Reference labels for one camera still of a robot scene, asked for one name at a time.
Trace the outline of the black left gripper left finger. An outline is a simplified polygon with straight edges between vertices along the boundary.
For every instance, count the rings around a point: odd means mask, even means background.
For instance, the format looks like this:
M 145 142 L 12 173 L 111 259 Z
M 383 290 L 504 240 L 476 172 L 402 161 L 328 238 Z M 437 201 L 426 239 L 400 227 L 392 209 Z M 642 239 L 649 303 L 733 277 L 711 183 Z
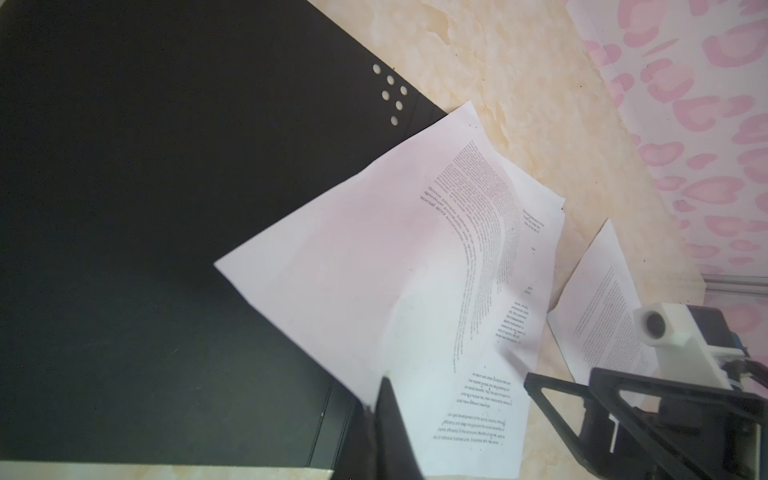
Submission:
M 373 480 L 377 478 L 375 416 L 358 404 L 348 425 L 335 464 L 332 480 Z

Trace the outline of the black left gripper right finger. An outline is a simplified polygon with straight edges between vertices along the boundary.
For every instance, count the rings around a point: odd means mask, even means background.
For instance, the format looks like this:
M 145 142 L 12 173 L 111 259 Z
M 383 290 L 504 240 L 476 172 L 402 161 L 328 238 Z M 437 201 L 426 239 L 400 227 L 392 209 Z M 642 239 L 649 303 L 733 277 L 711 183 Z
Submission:
M 375 479 L 422 480 L 393 385 L 384 377 L 374 412 Z

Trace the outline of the printed paper sheet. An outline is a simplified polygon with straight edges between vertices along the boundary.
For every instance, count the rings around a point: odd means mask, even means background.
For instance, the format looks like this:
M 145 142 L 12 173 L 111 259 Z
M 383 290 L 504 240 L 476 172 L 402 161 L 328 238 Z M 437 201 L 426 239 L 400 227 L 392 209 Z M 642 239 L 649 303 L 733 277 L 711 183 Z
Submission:
M 392 383 L 437 422 L 496 318 L 550 258 L 563 199 L 501 156 L 465 104 L 219 259 L 259 313 L 354 393 Z
M 658 369 L 656 354 L 635 326 L 640 307 L 618 236 L 606 221 L 547 316 L 576 383 L 588 384 L 594 368 L 640 376 Z

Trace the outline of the printed paper sheet corner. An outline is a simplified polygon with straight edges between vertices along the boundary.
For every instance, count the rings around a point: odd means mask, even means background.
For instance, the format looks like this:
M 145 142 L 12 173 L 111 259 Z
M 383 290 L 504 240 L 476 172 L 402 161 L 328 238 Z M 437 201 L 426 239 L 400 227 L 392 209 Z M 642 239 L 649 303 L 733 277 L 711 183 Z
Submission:
M 470 143 L 388 220 L 386 373 L 425 475 L 518 474 L 563 204 Z

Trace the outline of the grey and black file folder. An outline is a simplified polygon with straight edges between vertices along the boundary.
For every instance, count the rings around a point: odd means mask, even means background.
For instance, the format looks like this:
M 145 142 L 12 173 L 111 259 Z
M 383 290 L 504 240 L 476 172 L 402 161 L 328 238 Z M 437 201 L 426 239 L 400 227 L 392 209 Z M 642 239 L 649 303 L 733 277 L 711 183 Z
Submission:
M 306 1 L 1 7 L 1 456 L 331 469 L 360 403 L 215 262 L 443 111 Z

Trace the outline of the aluminium corner post right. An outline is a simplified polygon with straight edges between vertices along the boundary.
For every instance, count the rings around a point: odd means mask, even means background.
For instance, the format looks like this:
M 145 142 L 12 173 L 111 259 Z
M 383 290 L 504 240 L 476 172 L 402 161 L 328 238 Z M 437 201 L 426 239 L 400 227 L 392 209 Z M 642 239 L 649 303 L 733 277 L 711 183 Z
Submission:
M 766 276 L 704 274 L 702 278 L 709 293 L 742 295 L 759 299 L 766 299 L 768 296 Z

